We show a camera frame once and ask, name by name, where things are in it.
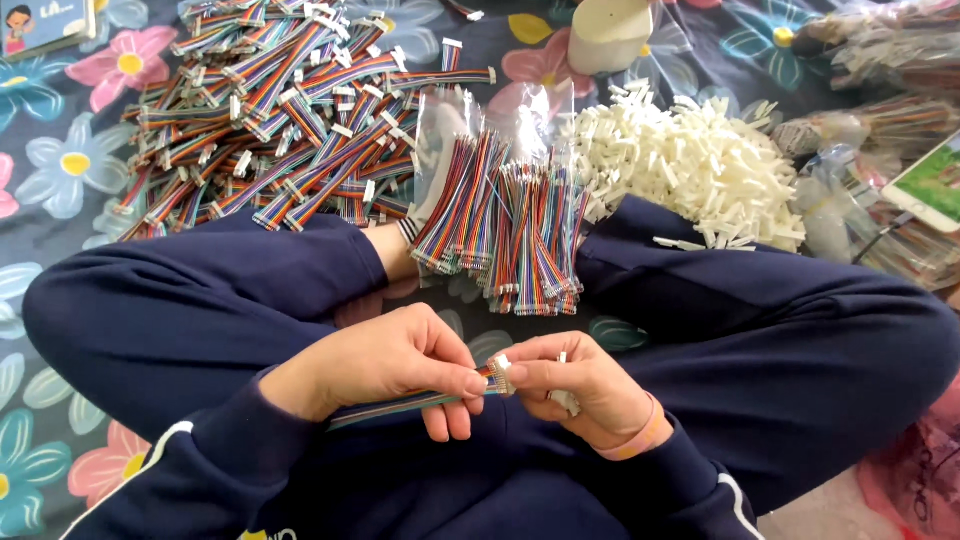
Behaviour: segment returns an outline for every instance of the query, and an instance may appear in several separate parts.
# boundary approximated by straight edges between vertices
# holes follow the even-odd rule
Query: yellow flower center
[[[28,79],[27,79],[26,77],[17,76],[17,77],[13,77],[13,78],[7,80],[5,83],[0,83],[0,87],[6,88],[6,87],[8,87],[8,86],[22,85],[22,84],[26,83],[27,81],[28,81]]]
[[[60,167],[67,174],[80,176],[86,172],[86,169],[90,168],[90,158],[79,152],[70,152],[60,158]]]
[[[774,44],[778,47],[789,47],[793,43],[793,31],[786,27],[774,29]]]
[[[131,457],[130,461],[127,462],[127,466],[123,468],[123,479],[128,479],[135,475],[136,472],[143,467],[143,458],[146,456],[146,454],[137,454]]]
[[[120,55],[120,58],[117,59],[117,69],[127,75],[136,75],[143,69],[143,59],[134,53]]]

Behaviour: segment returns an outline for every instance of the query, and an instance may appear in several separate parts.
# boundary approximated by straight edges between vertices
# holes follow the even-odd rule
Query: phone screen
[[[960,133],[918,161],[897,180],[896,186],[960,222]]]

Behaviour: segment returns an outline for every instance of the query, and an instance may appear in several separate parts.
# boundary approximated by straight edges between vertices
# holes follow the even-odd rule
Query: pink wristband
[[[650,396],[650,400],[654,402],[654,412],[650,415],[650,420],[647,421],[647,425],[640,430],[640,433],[636,434],[636,437],[621,446],[610,450],[593,448],[598,454],[610,461],[630,459],[631,457],[650,450],[654,441],[663,435],[664,430],[670,428],[670,423],[667,421],[666,415],[663,414],[663,405],[661,405],[660,402],[657,401],[657,398],[653,397],[650,392],[647,392],[647,395]]]

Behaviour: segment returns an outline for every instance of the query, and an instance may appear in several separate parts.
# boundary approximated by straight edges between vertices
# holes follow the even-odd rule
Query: smartphone
[[[960,132],[903,171],[880,193],[937,231],[960,230]]]

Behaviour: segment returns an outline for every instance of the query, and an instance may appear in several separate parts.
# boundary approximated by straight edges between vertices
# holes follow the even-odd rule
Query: pink bag
[[[960,376],[893,446],[861,461],[857,479],[905,539],[960,539]]]

